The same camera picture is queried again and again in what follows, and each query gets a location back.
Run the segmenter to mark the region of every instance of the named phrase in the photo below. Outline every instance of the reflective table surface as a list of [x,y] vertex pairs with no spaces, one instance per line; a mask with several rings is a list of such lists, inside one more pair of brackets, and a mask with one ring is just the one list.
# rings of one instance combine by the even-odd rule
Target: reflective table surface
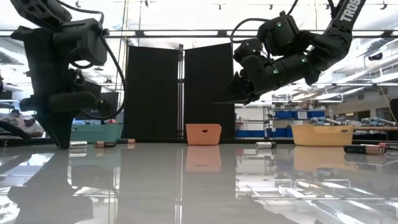
[[244,144],[0,151],[0,223],[398,223],[398,151]]

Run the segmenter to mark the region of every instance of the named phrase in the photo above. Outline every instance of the black partition panel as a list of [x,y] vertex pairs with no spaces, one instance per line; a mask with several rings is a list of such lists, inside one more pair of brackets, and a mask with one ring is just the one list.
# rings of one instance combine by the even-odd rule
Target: black partition panel
[[214,97],[232,78],[231,44],[186,50],[184,123],[220,124],[222,139],[235,138],[234,105],[213,103]]
[[177,138],[178,50],[130,47],[125,138]]

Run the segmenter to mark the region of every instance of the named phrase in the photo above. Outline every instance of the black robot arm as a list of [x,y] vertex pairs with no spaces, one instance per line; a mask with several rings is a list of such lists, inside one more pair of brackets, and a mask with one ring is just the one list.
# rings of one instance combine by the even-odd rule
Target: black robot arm
[[[365,2],[340,0],[323,34],[299,31],[293,17],[285,12],[263,23],[256,39],[244,40],[235,50],[234,59],[243,69],[235,73],[219,101],[247,104],[301,78],[308,85],[317,82],[322,71],[347,56],[354,23]],[[262,46],[267,57],[261,55]],[[274,60],[270,54],[282,57]]]

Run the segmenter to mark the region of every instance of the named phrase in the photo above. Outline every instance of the ceiling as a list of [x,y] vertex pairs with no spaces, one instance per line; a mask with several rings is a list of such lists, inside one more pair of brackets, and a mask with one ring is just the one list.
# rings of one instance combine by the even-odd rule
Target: ceiling
[[[65,3],[75,5],[76,0],[63,0]],[[123,0],[79,0],[78,5],[82,9],[99,10],[105,13],[104,26],[111,30],[190,30],[194,32],[200,29],[233,29],[238,22],[248,17],[273,18],[278,16],[280,11],[288,11],[294,0],[157,0],[129,1]],[[384,1],[387,7],[383,7],[383,1],[367,0],[359,19],[355,24],[356,30],[382,30],[395,29],[398,27],[398,2]],[[301,29],[323,30],[330,21],[330,12],[326,9],[327,0],[299,0],[292,15]],[[123,8],[126,5],[126,16],[123,20]],[[14,10],[9,0],[0,0],[0,30],[14,30],[19,25],[35,28],[35,25],[20,17]],[[74,20],[89,18],[92,15],[71,12]],[[250,22],[243,25],[242,29],[256,30],[260,23]],[[124,39],[108,39],[108,44],[119,59],[119,64],[124,68],[125,48]],[[228,43],[228,39],[221,38],[141,38],[131,39],[130,43],[146,47],[163,47],[177,49],[183,44],[185,49],[202,47],[206,45]],[[393,39],[356,39],[354,40],[350,54],[340,63],[325,71],[320,77],[319,83],[366,83],[372,80],[364,78],[363,75],[356,75],[358,72],[382,66],[382,71],[377,69],[370,78],[375,81],[393,82],[395,70],[389,68],[389,62],[396,59],[398,44]],[[366,57],[378,52],[384,52],[381,61],[370,62]],[[108,56],[105,66],[90,68],[84,74],[90,80],[104,83],[107,78],[116,81],[116,67]],[[10,38],[0,38],[0,69],[2,76],[8,83],[15,83],[19,88],[29,88],[30,79],[23,72],[28,71],[22,43]],[[234,69],[241,69],[239,64],[234,64]],[[385,73],[392,74],[389,78],[377,79]],[[262,99],[269,99],[270,95],[290,96],[297,99],[300,95],[306,98],[316,98],[326,93],[344,93],[355,89],[354,86],[328,86],[315,85],[306,86],[303,80],[299,85],[286,86],[278,91],[264,95]]]

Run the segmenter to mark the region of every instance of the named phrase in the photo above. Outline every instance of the teal bin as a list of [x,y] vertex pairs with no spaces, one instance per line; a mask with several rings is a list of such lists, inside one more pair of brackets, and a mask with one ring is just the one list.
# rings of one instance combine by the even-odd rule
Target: teal bin
[[121,124],[73,124],[71,141],[96,141],[115,142],[122,136]]

